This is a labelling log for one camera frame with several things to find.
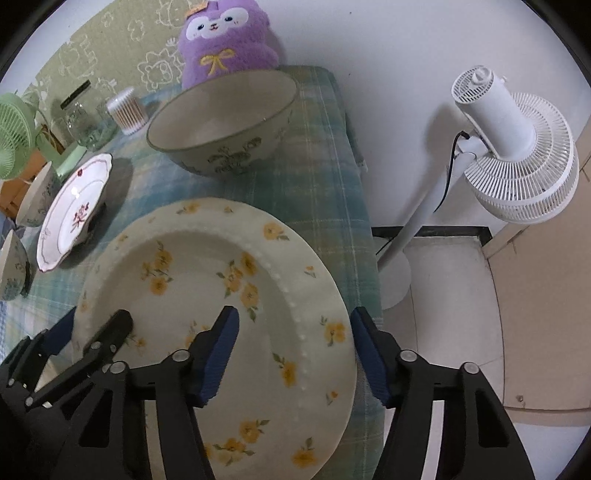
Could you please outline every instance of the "screw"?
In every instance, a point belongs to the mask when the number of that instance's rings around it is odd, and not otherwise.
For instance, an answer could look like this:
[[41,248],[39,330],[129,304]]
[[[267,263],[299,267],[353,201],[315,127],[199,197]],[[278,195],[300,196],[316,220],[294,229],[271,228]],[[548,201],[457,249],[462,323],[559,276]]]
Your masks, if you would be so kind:
[[173,360],[175,362],[184,362],[185,360],[188,360],[190,356],[191,354],[188,350],[177,350],[173,353]]
[[405,362],[415,362],[418,358],[418,355],[412,350],[403,350],[400,352],[400,358]]
[[110,368],[112,374],[120,374],[123,370],[125,370],[124,362],[115,362]]
[[464,364],[464,370],[469,374],[475,375],[480,371],[480,368],[478,367],[478,365],[472,362],[467,362]]

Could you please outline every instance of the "purple plush toy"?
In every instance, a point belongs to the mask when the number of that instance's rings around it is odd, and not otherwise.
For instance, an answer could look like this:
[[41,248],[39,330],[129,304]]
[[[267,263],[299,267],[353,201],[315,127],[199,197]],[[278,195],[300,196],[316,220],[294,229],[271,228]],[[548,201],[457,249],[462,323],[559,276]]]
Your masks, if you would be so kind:
[[178,40],[185,59],[183,89],[227,73],[274,69],[277,53],[265,44],[269,17],[255,0],[204,1],[187,13]]

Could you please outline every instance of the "white bowl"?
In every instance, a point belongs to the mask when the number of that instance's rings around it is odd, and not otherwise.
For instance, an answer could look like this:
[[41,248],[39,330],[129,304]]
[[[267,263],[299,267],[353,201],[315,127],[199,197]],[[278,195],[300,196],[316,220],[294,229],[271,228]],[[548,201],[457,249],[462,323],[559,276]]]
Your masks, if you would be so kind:
[[147,141],[199,175],[243,173],[268,158],[290,123],[296,81],[279,70],[247,70],[201,83],[166,104]]
[[14,231],[11,231],[0,252],[0,300],[17,298],[28,281],[27,251]]
[[41,226],[60,191],[60,179],[51,162],[37,174],[18,209],[17,225]]

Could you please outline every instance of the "jar lid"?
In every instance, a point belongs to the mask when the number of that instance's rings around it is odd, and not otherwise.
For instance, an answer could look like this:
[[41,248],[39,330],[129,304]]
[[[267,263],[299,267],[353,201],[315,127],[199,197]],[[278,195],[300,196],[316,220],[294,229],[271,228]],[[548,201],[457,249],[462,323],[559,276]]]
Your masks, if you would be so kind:
[[65,110],[68,105],[70,105],[77,97],[79,97],[83,92],[87,91],[90,88],[90,80],[85,81],[82,85],[80,85],[74,92],[64,100],[60,107],[62,110]]

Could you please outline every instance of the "table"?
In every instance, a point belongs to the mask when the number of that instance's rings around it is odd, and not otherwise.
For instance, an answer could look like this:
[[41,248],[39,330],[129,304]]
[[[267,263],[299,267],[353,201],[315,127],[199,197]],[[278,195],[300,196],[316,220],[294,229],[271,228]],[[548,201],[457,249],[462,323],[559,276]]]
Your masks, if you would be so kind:
[[[92,239],[53,272],[34,272],[26,298],[0,303],[0,359],[25,335],[50,327],[76,305],[86,273],[107,244],[134,220],[178,200],[215,196],[266,210],[298,232],[332,274],[349,311],[363,305],[381,322],[378,273],[359,169],[346,132],[334,77],[317,67],[285,67],[300,86],[289,133],[272,160],[226,183],[183,170],[145,141],[145,129],[118,135],[103,149],[113,155],[107,211]],[[145,98],[148,110],[180,86]],[[23,241],[31,264],[40,229]],[[69,363],[67,352],[56,364]],[[349,425],[318,479],[369,479],[383,445],[383,408],[360,371]]]

